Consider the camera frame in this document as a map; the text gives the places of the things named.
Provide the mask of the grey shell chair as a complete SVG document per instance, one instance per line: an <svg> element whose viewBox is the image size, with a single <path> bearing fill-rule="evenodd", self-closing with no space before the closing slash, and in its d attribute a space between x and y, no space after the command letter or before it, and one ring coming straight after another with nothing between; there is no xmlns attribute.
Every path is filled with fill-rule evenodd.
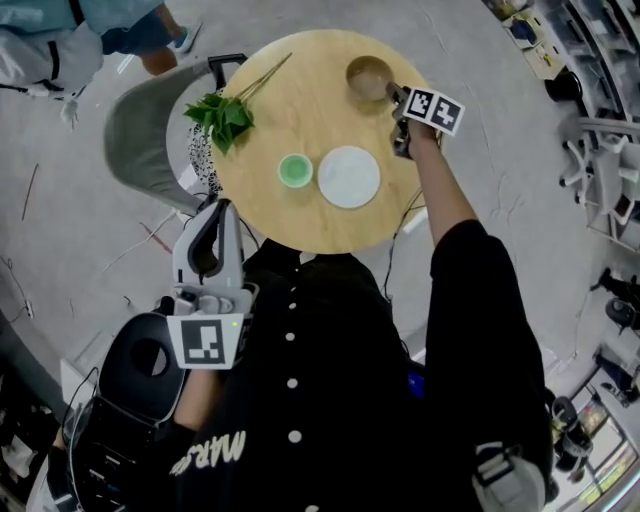
<svg viewBox="0 0 640 512"><path fill-rule="evenodd" d="M120 96L104 127L104 158L111 175L130 189L186 215L197 215L202 200L179 184L170 164L166 140L170 115L192 83L210 75L224 87L223 66L246 60L243 53L209 57L153 77Z"/></svg>

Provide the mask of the person's left forearm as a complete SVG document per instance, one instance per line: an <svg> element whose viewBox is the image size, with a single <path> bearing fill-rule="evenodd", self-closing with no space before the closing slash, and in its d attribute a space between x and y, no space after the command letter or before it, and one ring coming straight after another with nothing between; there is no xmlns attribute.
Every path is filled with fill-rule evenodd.
<svg viewBox="0 0 640 512"><path fill-rule="evenodd" d="M194 369L189 373L173 415L173 421L198 431L215 411L224 387L220 371Z"/></svg>

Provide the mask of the black waste bin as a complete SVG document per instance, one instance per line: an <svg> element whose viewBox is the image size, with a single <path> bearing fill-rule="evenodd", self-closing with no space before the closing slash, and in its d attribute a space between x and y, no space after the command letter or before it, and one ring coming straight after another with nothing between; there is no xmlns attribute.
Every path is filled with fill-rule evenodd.
<svg viewBox="0 0 640 512"><path fill-rule="evenodd" d="M578 102L583 97L581 81L572 71L564 70L554 79L545 80L544 87L549 98L555 103Z"/></svg>

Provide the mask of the green cup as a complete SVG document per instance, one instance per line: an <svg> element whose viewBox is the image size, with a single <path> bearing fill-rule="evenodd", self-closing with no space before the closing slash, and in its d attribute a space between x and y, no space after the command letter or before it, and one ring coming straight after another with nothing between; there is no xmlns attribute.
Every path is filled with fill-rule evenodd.
<svg viewBox="0 0 640 512"><path fill-rule="evenodd" d="M289 188L297 189L307 186L313 178L314 168L311 160L302 154L285 156L278 166L280 181Z"/></svg>

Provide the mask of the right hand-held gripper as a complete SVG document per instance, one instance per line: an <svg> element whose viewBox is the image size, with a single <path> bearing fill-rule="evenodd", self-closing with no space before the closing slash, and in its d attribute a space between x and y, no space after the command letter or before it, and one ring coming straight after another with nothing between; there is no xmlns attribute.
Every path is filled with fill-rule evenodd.
<svg viewBox="0 0 640 512"><path fill-rule="evenodd" d="M394 106L392 150L395 156L411 159L410 120L433 128L438 143L444 135L454 137L457 134L465 107L452 98L432 89L401 87L393 81L387 83L386 94Z"/></svg>

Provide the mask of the small open storage box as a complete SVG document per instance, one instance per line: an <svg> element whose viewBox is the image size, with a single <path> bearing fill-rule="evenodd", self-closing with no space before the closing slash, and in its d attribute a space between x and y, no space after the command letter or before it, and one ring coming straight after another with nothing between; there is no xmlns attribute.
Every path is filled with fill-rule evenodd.
<svg viewBox="0 0 640 512"><path fill-rule="evenodd" d="M521 50L532 49L543 39L541 25L528 11L521 11L502 23L516 46Z"/></svg>
<svg viewBox="0 0 640 512"><path fill-rule="evenodd" d="M557 48L547 41L524 49L523 56L539 80L554 80L565 67Z"/></svg>

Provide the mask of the white metal storage shelf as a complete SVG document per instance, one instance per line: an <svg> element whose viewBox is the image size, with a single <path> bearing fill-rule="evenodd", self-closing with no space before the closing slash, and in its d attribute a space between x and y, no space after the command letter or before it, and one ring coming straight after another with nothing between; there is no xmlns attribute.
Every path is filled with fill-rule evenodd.
<svg viewBox="0 0 640 512"><path fill-rule="evenodd" d="M545 0L588 116L640 122L640 0Z"/></svg>

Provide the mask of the person's black buttoned shirt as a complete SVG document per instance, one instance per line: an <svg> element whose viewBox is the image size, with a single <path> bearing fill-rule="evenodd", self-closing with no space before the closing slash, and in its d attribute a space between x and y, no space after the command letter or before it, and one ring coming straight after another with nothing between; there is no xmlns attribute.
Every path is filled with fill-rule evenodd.
<svg viewBox="0 0 640 512"><path fill-rule="evenodd" d="M198 431L175 427L127 512L481 512L475 448L543 475L551 430L538 343L503 243L468 220L437 244L424 399L371 272L266 242L246 351Z"/></svg>

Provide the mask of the round wooden table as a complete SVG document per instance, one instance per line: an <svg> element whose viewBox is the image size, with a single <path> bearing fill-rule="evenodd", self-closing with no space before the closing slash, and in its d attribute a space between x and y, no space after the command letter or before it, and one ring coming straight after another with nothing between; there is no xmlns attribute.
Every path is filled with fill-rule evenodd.
<svg viewBox="0 0 640 512"><path fill-rule="evenodd" d="M373 247L392 237L419 190L412 162L395 156L389 102L359 101L346 80L349 64L374 56L388 64L397 83L427 86L414 65L373 38L343 30L311 30L276 40L252 55L229 79L234 97L272 67L277 72L251 98L254 126L227 154L212 151L223 192L259 233L309 253L339 254ZM356 209L330 204L318 183L292 189L278 176L289 154L313 165L333 149L369 152L380 169L380 187Z"/></svg>

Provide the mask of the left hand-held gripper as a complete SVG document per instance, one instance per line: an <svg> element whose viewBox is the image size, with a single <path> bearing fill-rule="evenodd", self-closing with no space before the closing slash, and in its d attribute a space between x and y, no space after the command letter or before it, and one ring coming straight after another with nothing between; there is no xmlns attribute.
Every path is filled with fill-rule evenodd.
<svg viewBox="0 0 640 512"><path fill-rule="evenodd" d="M181 368L231 369L241 357L259 291L243 285L243 261L240 218L230 200L207 205L186 223L173 248L173 279L180 284L167 317Z"/></svg>

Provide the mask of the black hard-shell backpack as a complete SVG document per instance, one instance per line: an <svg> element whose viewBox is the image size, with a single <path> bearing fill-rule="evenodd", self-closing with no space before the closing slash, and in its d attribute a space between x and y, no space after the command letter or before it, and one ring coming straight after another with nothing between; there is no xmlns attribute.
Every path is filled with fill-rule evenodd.
<svg viewBox="0 0 640 512"><path fill-rule="evenodd" d="M88 400L65 414L64 449L50 452L47 484L56 512L125 512L184 380L166 317L131 318L107 351Z"/></svg>

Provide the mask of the person's right forearm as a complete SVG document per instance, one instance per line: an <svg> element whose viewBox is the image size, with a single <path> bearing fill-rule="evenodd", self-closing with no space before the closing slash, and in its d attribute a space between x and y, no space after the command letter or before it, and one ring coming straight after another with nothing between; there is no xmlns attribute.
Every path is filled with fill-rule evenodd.
<svg viewBox="0 0 640 512"><path fill-rule="evenodd" d="M437 246L456 225L478 218L438 146L435 130L409 120L408 133L409 155L417 167L431 236Z"/></svg>

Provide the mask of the white plate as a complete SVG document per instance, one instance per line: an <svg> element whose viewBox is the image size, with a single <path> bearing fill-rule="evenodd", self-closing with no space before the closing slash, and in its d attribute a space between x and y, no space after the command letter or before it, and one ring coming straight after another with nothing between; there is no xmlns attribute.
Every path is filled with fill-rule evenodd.
<svg viewBox="0 0 640 512"><path fill-rule="evenodd" d="M317 171L321 194L333 206L357 209L377 194L381 175L377 160L366 150L342 146L331 150Z"/></svg>

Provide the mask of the brown bowl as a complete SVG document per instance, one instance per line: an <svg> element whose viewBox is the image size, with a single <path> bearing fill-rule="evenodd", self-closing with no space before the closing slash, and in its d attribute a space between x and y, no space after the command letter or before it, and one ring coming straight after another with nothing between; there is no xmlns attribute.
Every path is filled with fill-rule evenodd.
<svg viewBox="0 0 640 512"><path fill-rule="evenodd" d="M394 74L384 60L364 55L349 63L345 78L358 100L378 102L387 98L387 85L394 81Z"/></svg>

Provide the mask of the black-white patterned seat cushion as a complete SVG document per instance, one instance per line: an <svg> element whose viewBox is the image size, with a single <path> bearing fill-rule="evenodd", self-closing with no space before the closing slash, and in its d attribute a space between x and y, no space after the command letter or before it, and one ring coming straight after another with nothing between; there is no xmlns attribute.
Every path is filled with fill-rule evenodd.
<svg viewBox="0 0 640 512"><path fill-rule="evenodd" d="M206 191L212 196L219 196L223 188L212 157L211 138L199 124L189 130L188 156L191 167Z"/></svg>

